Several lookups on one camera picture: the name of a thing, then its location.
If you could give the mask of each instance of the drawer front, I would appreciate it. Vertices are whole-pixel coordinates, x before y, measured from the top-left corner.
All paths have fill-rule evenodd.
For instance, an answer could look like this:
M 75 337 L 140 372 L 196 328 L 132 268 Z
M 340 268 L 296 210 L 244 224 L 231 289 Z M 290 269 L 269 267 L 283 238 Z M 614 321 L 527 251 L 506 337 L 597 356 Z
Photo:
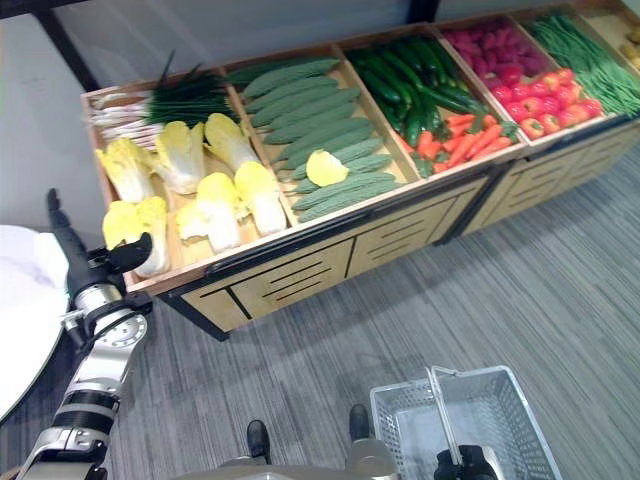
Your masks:
M 588 151 L 587 146 L 569 152 L 554 152 L 532 162 L 516 162 L 480 208 L 465 234 L 549 199 L 556 185 Z
M 230 287 L 247 312 L 261 317 L 344 280 L 353 239 L 296 257 Z
M 401 257 L 442 238 L 485 180 L 413 205 L 356 237 L 349 276 Z
M 208 290 L 194 290 L 185 293 L 182 298 L 223 332 L 228 332 L 249 322 L 249 317 L 242 311 L 227 289 L 211 291 L 209 288 Z

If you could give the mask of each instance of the fake vegetable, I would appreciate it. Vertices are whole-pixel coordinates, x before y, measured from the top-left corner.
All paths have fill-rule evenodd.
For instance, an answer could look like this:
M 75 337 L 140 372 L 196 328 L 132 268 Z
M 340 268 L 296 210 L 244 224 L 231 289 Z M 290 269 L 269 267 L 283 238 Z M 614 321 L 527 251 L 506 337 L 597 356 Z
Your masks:
M 105 151 L 96 149 L 96 155 L 122 201 L 138 203 L 153 195 L 146 167 L 150 155 L 147 150 L 128 138 L 119 138 Z
M 156 137 L 158 154 L 145 157 L 149 167 L 171 190 L 181 195 L 194 193 L 204 178 L 203 128 L 202 123 L 191 130 L 181 121 L 167 123 Z
M 182 240 L 207 236 L 214 253 L 240 245 L 236 222 L 240 201 L 231 179 L 212 173 L 198 185 L 196 200 L 178 210 L 176 223 Z
M 270 235 L 286 228 L 287 221 L 278 198 L 278 184 L 262 164 L 245 163 L 236 172 L 234 181 L 260 235 Z
M 238 124 L 226 115 L 211 114 L 205 124 L 204 134 L 209 142 L 205 147 L 233 171 L 237 171 L 244 163 L 259 162 Z
M 149 233 L 153 241 L 151 255 L 134 271 L 141 277 L 149 277 L 168 270 L 167 204 L 161 197 L 146 198 L 138 205 L 121 200 L 111 202 L 102 220 L 102 232 L 109 250 Z
M 315 150 L 307 160 L 307 177 L 320 187 L 342 182 L 349 169 L 325 150 Z

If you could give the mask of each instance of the white wall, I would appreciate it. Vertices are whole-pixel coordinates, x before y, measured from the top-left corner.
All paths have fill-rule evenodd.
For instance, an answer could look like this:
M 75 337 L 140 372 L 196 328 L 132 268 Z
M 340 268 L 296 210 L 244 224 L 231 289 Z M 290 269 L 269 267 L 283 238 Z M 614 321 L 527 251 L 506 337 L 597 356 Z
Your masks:
M 104 202 L 82 122 L 82 89 L 33 17 L 2 20 L 0 33 L 0 223 L 46 230 L 44 198 L 55 186 L 95 245 Z

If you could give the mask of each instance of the radish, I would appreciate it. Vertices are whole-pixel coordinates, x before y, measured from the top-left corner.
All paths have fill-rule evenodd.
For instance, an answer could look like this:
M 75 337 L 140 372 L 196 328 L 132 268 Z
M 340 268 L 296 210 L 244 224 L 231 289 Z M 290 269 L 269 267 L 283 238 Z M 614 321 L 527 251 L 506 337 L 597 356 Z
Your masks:
M 489 50 L 493 48 L 495 44 L 496 44 L 496 36 L 491 32 L 487 33 L 482 39 L 482 48 L 484 50 Z

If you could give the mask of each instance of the red vegetable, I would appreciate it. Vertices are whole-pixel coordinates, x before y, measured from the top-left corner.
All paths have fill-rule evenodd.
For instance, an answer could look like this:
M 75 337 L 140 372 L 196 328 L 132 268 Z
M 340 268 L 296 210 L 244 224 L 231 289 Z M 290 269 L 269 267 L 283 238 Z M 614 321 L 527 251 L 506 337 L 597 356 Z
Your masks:
M 545 135 L 549 135 L 550 133 L 560 130 L 560 123 L 558 122 L 558 117 L 555 115 L 543 113 L 538 117 L 538 121 L 542 125 L 542 128 L 544 128 Z
M 424 156 L 422 151 L 427 148 L 431 142 L 433 142 L 433 134 L 431 132 L 422 132 L 420 138 L 418 138 L 418 145 L 416 147 L 418 153 Z
M 498 65 L 498 57 L 496 55 L 496 52 L 494 52 L 493 50 L 485 52 L 484 59 L 487 61 L 487 69 L 490 72 L 495 71 L 496 65 Z
M 492 153 L 498 152 L 503 148 L 507 148 L 511 145 L 511 140 L 507 137 L 496 138 L 493 142 L 491 142 L 484 150 L 480 150 L 471 158 L 471 161 L 480 160 L 481 158 L 486 157 L 487 155 L 491 155 Z
M 485 77 L 482 81 L 489 90 L 493 90 L 502 85 L 502 81 L 498 77 Z
M 518 85 L 514 85 L 511 88 L 511 93 L 513 94 L 513 100 L 524 100 L 527 97 L 531 96 L 531 89 L 529 85 L 525 83 L 520 83 Z
M 573 127 L 575 124 L 577 124 L 578 120 L 576 119 L 575 115 L 573 115 L 573 113 L 567 110 L 563 110 L 558 114 L 558 123 L 560 123 L 561 128 L 568 128 Z
M 487 128 L 479 137 L 476 143 L 469 149 L 469 151 L 465 154 L 466 158 L 471 158 L 475 156 L 480 150 L 485 147 L 488 147 L 491 142 L 493 142 L 496 138 L 502 135 L 502 127 L 500 125 L 494 125 L 493 127 Z
M 491 93 L 503 105 L 510 103 L 513 100 L 513 91 L 504 85 L 494 88 L 491 90 Z
M 573 114 L 577 123 L 586 122 L 590 118 L 588 110 L 582 105 L 569 105 L 566 111 Z
M 560 76 L 557 73 L 547 73 L 540 79 L 544 83 L 551 93 L 560 88 Z
M 573 70 L 570 68 L 561 68 L 560 70 L 556 70 L 556 74 L 560 78 L 561 85 L 571 85 L 571 82 L 573 82 Z
M 467 133 L 462 137 L 462 141 L 449 157 L 449 161 L 447 162 L 449 166 L 455 167 L 463 163 L 465 155 L 481 135 L 482 133 Z
M 473 71 L 478 74 L 480 78 L 483 78 L 487 73 L 487 62 L 482 57 L 474 57 L 473 59 Z
M 582 87 L 577 83 L 569 85 L 569 92 L 571 92 L 571 103 L 576 103 L 582 97 Z
M 525 118 L 520 122 L 520 127 L 531 140 L 540 138 L 544 135 L 544 128 L 535 118 Z
M 549 87 L 541 81 L 533 82 L 529 85 L 531 89 L 531 95 L 534 97 L 546 97 L 549 95 Z
M 499 28 L 496 32 L 496 47 L 504 46 L 504 43 L 507 39 L 507 35 L 509 34 L 509 30 L 504 28 Z
M 527 110 L 528 117 L 535 117 L 544 111 L 542 100 L 538 97 L 525 98 L 520 104 Z
M 529 112 L 527 112 L 527 109 L 524 108 L 520 104 L 520 102 L 512 102 L 505 108 L 507 109 L 509 115 L 511 115 L 511 118 L 513 118 L 516 122 L 521 122 L 529 116 Z
M 454 137 L 451 140 L 447 140 L 446 142 L 444 142 L 442 144 L 442 148 L 451 153 L 458 147 L 461 141 L 462 137 Z
M 565 87 L 565 86 L 560 87 L 556 91 L 555 97 L 558 99 L 558 102 L 560 102 L 561 109 L 565 109 L 569 105 L 571 105 L 571 103 L 573 103 L 571 101 L 571 90 L 569 90 L 569 87 Z
M 496 36 L 491 32 L 485 34 L 484 38 L 482 39 L 483 50 L 489 50 L 495 47 L 495 45 L 496 45 Z
M 587 98 L 580 102 L 580 105 L 585 108 L 591 118 L 602 115 L 602 104 L 595 98 Z
M 509 65 L 498 69 L 497 74 L 505 85 L 516 85 L 522 78 L 522 67 Z
M 555 115 L 560 111 L 560 102 L 555 97 L 543 97 L 542 107 L 545 113 Z

